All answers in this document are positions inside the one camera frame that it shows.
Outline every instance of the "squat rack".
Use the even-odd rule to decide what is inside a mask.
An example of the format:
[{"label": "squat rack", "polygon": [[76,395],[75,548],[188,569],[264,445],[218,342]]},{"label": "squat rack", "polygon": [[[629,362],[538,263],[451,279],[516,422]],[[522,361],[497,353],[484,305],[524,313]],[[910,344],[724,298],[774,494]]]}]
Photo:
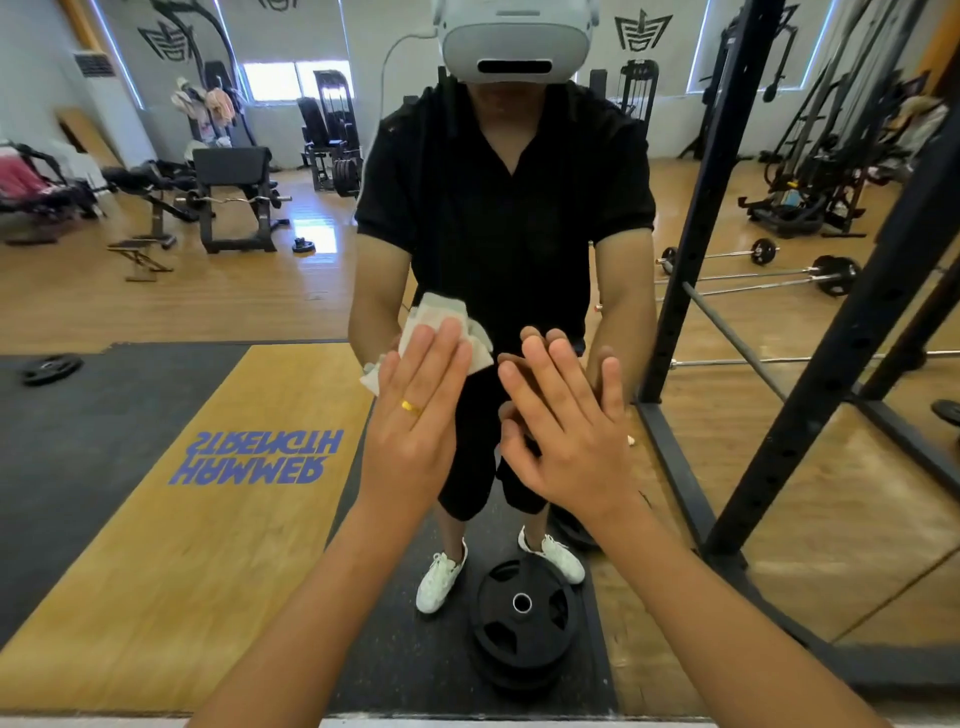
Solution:
[{"label": "squat rack", "polygon": [[[740,549],[830,416],[851,395],[857,379],[880,344],[960,230],[960,209],[956,204],[960,199],[960,177],[955,171],[960,165],[960,112],[954,110],[950,114],[940,137],[931,142],[937,147],[935,153],[924,156],[916,174],[904,188],[877,235],[876,250],[869,263],[797,384],[792,391],[784,393],[782,410],[719,516],[710,507],[660,407],[663,386],[686,312],[691,301],[703,308],[703,300],[691,298],[690,291],[699,276],[717,213],[736,164],[737,150],[782,8],[783,0],[747,0],[744,4],[742,33],[731,49],[724,90],[717,102],[704,162],[660,310],[653,356],[637,396],[636,408],[684,514],[696,549],[714,571],[859,692],[957,692],[960,690],[960,644],[898,647],[828,643],[763,597],[747,573],[747,563]],[[917,245],[918,239],[924,244]],[[732,340],[728,330],[724,327],[720,330]],[[911,344],[923,339],[916,334],[915,330]],[[901,343],[899,341],[894,349],[904,352],[905,356]],[[865,385],[866,394],[861,390],[859,396],[874,398],[882,391],[879,383],[890,373],[900,370],[897,366],[899,357],[897,353],[885,358],[871,380],[876,383],[872,387]],[[751,365],[759,373],[763,372],[761,362],[752,362]]]}]

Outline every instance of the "black t-shirt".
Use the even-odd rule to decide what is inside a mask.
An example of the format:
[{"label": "black t-shirt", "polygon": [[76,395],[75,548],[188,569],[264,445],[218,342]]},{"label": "black t-shirt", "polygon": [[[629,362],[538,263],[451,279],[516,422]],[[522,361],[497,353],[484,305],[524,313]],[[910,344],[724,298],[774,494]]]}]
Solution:
[{"label": "black t-shirt", "polygon": [[589,243],[656,213],[643,123],[572,82],[547,88],[512,176],[453,79],[381,122],[363,174],[358,231],[411,254],[415,303],[466,302],[496,352],[528,325],[582,339]]}]

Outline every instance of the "black weight plate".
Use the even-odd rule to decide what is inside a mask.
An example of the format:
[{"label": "black weight plate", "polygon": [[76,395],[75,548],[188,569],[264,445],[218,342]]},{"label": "black weight plate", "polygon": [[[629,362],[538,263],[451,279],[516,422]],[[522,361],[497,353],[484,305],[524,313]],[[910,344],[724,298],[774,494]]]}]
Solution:
[{"label": "black weight plate", "polygon": [[600,547],[577,517],[559,505],[550,506],[550,522],[560,532],[564,542],[584,551],[595,551]]},{"label": "black weight plate", "polygon": [[821,255],[813,261],[818,276],[839,276],[834,280],[819,280],[817,288],[833,298],[846,296],[860,275],[860,265],[852,258]]},{"label": "black weight plate", "polygon": [[504,674],[534,677],[562,660],[576,636],[576,602],[560,571],[526,554],[488,571],[470,603],[481,652]]},{"label": "black weight plate", "polygon": [[564,671],[564,660],[558,660],[543,669],[511,669],[485,652],[472,634],[467,635],[467,655],[476,671],[488,682],[495,688],[511,693],[543,691],[557,682]]},{"label": "black weight plate", "polygon": [[960,427],[960,402],[936,400],[930,405],[930,409],[944,422]]},{"label": "black weight plate", "polygon": [[47,356],[25,367],[20,372],[20,381],[28,387],[51,384],[72,375],[83,365],[84,361],[76,354],[63,353]]},{"label": "black weight plate", "polygon": [[756,265],[766,265],[777,257],[777,244],[769,237],[761,237],[751,249],[750,260]]},{"label": "black weight plate", "polygon": [[317,250],[317,246],[311,241],[302,237],[294,238],[294,253],[313,253],[315,250]]}]

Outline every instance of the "white vr headset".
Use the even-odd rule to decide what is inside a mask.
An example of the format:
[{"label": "white vr headset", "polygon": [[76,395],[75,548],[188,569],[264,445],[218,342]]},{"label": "white vr headset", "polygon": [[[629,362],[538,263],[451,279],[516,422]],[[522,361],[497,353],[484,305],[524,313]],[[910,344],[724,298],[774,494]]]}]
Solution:
[{"label": "white vr headset", "polygon": [[599,2],[433,0],[433,24],[460,81],[562,84],[587,60]]}]

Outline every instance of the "hand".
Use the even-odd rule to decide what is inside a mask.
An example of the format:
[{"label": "hand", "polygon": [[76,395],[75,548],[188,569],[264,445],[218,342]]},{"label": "hand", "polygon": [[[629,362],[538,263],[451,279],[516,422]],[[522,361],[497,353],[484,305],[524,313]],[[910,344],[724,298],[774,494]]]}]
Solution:
[{"label": "hand", "polygon": [[440,494],[456,449],[453,415],[472,354],[460,333],[453,318],[436,332],[418,326],[402,358],[388,352],[380,364],[358,504],[419,522]]},{"label": "hand", "polygon": [[538,337],[528,337],[523,354],[539,393],[513,361],[501,363],[498,373],[542,456],[527,448],[513,420],[502,423],[500,452],[535,493],[585,524],[602,518],[636,492],[630,482],[620,363],[608,357],[601,364],[598,402],[565,339],[553,341],[548,350]]},{"label": "hand", "polygon": [[[526,341],[531,337],[539,338],[541,341],[544,342],[544,346],[546,347],[549,347],[553,342],[560,341],[561,339],[563,339],[564,341],[568,340],[566,338],[566,334],[563,333],[558,328],[551,328],[549,331],[547,331],[546,338],[544,339],[540,335],[540,332],[537,331],[536,328],[524,327],[520,331],[521,346],[524,341]],[[600,349],[601,362],[610,356],[613,356],[613,349],[611,347],[605,346]],[[522,356],[516,356],[515,354],[511,354],[511,353],[502,353],[502,354],[499,354],[496,358],[496,363],[498,365],[502,364],[505,361],[510,361],[516,364],[516,367],[520,370],[520,373],[523,374],[523,377],[527,380],[527,384],[530,385],[530,388],[533,389],[533,391],[536,392],[537,394],[540,394],[540,386],[537,384],[537,378],[534,377],[533,370],[530,368],[530,364],[527,362],[525,358],[523,358]],[[598,399],[600,397],[599,384],[600,383],[598,382],[597,385],[593,387],[594,393],[596,394]],[[507,400],[503,404],[501,404],[497,414],[500,417],[501,423],[504,420],[514,420],[520,425],[521,428],[523,428],[524,432],[526,432],[527,434],[530,433],[529,428],[523,422],[523,418],[516,411],[516,405],[511,400]]]}]

